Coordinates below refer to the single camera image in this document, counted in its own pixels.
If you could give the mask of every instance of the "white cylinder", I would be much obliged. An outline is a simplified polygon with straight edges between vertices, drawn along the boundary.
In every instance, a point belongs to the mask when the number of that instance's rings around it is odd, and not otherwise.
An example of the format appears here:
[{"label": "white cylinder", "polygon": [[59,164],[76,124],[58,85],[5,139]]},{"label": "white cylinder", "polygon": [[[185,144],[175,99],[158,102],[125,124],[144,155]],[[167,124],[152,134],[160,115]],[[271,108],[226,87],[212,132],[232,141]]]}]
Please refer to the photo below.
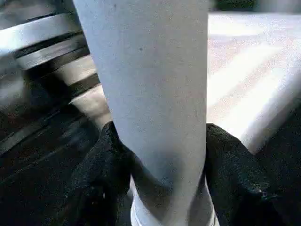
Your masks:
[{"label": "white cylinder", "polygon": [[172,191],[163,204],[136,195],[132,224],[200,225],[189,217],[206,150],[207,1],[74,3],[121,141]]}]

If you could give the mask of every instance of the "white tube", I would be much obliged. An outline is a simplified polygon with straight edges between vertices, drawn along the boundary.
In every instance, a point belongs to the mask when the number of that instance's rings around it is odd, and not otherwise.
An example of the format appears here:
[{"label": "white tube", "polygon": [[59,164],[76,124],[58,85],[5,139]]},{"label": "white tube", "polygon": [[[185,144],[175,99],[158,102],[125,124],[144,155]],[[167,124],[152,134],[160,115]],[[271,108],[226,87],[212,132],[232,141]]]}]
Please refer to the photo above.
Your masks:
[{"label": "white tube", "polygon": [[[142,192],[132,224],[200,225],[189,217],[205,161],[207,1],[74,4],[121,141],[172,191],[161,199],[155,184],[144,193],[135,181]],[[203,194],[198,214],[207,225],[212,206]]]}]

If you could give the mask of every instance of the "blurred background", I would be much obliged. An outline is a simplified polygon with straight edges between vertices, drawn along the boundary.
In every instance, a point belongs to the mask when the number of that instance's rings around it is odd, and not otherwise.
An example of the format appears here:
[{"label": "blurred background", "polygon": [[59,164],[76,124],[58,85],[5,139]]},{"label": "blurred background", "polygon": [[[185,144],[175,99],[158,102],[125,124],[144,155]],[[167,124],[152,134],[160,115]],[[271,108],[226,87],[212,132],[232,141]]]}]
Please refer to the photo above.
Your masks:
[{"label": "blurred background", "polygon": [[[209,5],[207,121],[285,187],[301,162],[301,0]],[[111,121],[101,76],[71,0],[0,0],[1,225],[51,218],[64,181]]]}]

